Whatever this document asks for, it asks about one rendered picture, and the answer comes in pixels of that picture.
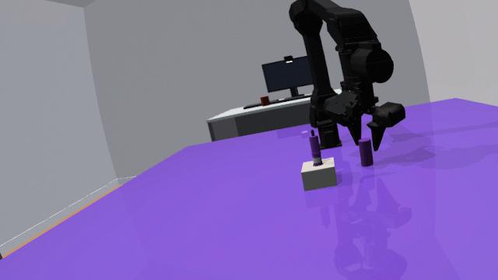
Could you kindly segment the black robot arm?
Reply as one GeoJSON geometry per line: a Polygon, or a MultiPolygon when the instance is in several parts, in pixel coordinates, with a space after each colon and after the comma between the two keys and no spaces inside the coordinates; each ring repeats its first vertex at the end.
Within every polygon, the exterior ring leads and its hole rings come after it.
{"type": "Polygon", "coordinates": [[[321,150],[342,146],[337,123],[347,127],[352,121],[357,122],[367,112],[367,107],[359,88],[355,87],[352,92],[342,84],[340,94],[332,89],[320,37],[322,20],[327,23],[327,30],[337,44],[335,50],[344,77],[362,77],[385,83],[392,76],[394,62],[381,48],[377,35],[359,10],[343,8],[332,0],[296,0],[290,6],[289,17],[303,36],[314,83],[310,98],[310,125],[318,129],[321,150]],[[335,95],[326,106],[328,114],[325,114],[324,102],[335,95]]]}

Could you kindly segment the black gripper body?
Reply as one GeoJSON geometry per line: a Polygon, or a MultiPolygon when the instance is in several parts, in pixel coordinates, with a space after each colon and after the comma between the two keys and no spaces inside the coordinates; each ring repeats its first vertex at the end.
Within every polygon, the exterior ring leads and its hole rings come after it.
{"type": "MultiPolygon", "coordinates": [[[[342,87],[342,84],[346,84],[348,90],[352,92],[354,92],[355,87],[360,89],[366,101],[367,112],[365,114],[373,116],[373,123],[386,128],[394,127],[397,123],[405,119],[405,108],[400,103],[390,102],[376,107],[375,103],[379,102],[379,99],[378,96],[374,96],[373,83],[374,81],[362,77],[344,77],[344,81],[340,82],[340,85],[342,87]]],[[[330,97],[324,102],[325,114],[328,114],[326,106],[336,96],[330,97]]]]}

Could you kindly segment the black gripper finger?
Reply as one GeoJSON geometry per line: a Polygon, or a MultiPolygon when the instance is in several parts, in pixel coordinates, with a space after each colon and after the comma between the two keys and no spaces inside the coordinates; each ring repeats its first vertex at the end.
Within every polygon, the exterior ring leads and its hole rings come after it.
{"type": "Polygon", "coordinates": [[[352,121],[352,123],[347,126],[347,128],[349,129],[349,133],[352,135],[353,141],[356,143],[356,145],[359,145],[359,140],[362,136],[361,118],[357,122],[352,121]]]}
{"type": "Polygon", "coordinates": [[[379,149],[386,127],[377,125],[373,121],[367,123],[366,126],[371,129],[373,150],[376,152],[379,149]]]}

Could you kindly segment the white block with socket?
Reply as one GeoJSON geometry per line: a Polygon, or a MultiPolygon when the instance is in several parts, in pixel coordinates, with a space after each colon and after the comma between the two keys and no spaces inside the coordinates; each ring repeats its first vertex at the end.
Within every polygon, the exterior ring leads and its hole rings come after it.
{"type": "Polygon", "coordinates": [[[337,186],[334,157],[322,159],[322,165],[314,166],[313,161],[304,162],[301,170],[304,191],[337,186]]]}

